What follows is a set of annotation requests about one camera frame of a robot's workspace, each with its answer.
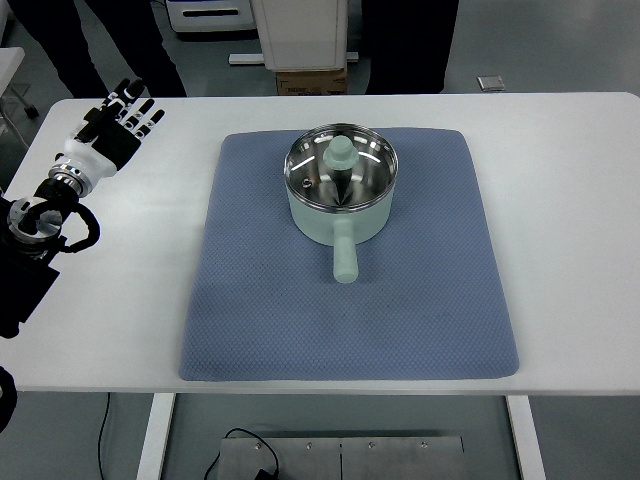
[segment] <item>white table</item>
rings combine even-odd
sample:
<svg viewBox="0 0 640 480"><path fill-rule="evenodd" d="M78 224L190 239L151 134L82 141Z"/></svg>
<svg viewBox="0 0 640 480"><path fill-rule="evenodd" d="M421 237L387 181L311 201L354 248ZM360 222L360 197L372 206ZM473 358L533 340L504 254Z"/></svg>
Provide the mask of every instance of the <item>white table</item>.
<svg viewBox="0 0 640 480"><path fill-rule="evenodd" d="M7 198L33 192L94 103L66 100L54 106ZM167 114L141 151L83 202L101 223L100 242L74 256L58 255L52 266L61 275L52 290L17 338L0 340L0 364L20 389L497 394L507 395L514 411L526 407L529 419L521 395L640 394L637 97L191 98L158 105ZM463 133L516 338L521 362L516 374L359 382L210 383L178 377L182 329L223 139L236 132L310 129L338 121ZM71 239L84 235L73 222L65 224L65 232ZM524 422L529 435L532 424Z"/></svg>

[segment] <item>blue mat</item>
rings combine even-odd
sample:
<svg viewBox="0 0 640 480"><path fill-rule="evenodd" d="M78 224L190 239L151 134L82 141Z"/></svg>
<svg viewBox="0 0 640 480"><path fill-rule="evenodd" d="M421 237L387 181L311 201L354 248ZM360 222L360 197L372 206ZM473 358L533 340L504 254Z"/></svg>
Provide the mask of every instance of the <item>blue mat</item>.
<svg viewBox="0 0 640 480"><path fill-rule="evenodd" d="M289 212L284 157L302 131L227 137L184 330L185 380L497 378L518 369L464 137L379 129L398 154L387 225L333 279L331 247Z"/></svg>

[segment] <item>robotic hand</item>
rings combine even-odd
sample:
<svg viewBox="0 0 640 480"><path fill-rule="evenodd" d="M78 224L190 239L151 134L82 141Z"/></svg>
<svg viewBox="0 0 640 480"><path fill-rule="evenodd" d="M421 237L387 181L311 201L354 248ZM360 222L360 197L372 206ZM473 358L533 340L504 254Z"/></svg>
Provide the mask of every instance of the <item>robotic hand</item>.
<svg viewBox="0 0 640 480"><path fill-rule="evenodd" d="M7 282L3 287L6 301L0 309L0 336L18 335L19 324L46 295L59 274L49 267L57 253L76 253L98 241L98 222L79 199L91 193L100 179L124 167L164 115L163 110L157 110L147 118L154 103L151 99L130 112L143 90L141 80L123 80L65 141L49 178L33 196L14 202L0 197L0 272ZM89 234L65 245L62 224L72 213L86 223Z"/></svg>

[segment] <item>cardboard box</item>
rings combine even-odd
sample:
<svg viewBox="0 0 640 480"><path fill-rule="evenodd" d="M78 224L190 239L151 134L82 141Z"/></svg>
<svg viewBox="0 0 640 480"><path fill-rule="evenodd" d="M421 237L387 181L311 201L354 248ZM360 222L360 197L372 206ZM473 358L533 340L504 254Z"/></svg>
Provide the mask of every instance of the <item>cardboard box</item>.
<svg viewBox="0 0 640 480"><path fill-rule="evenodd" d="M347 69L277 72L278 95L346 95Z"/></svg>

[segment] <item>saucepan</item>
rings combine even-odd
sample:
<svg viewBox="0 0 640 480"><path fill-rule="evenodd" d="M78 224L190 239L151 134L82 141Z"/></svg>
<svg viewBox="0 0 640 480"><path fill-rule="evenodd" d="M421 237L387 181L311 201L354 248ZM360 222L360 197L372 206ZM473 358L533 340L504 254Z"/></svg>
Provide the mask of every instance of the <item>saucepan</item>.
<svg viewBox="0 0 640 480"><path fill-rule="evenodd" d="M298 138L285 158L291 216L300 231L333 246L333 276L358 278L356 244L387 223L398 172L391 144L366 127L325 125Z"/></svg>

